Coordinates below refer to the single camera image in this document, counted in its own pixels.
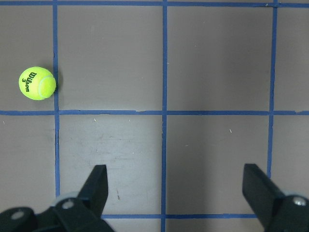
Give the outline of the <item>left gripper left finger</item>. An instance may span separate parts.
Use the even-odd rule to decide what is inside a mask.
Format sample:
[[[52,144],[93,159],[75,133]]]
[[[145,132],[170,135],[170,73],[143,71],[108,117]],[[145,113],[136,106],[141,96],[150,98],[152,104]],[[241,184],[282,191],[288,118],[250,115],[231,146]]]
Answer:
[[[2,232],[112,232],[101,215],[108,197],[106,165],[96,165],[76,196],[59,198],[40,214],[15,207],[0,214]]]

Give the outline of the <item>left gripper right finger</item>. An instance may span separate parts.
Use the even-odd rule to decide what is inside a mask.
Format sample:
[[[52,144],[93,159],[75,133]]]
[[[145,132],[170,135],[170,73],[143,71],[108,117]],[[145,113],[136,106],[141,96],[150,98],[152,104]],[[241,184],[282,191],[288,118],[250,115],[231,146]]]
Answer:
[[[242,193],[265,232],[309,230],[309,199],[285,194],[256,164],[244,165]]]

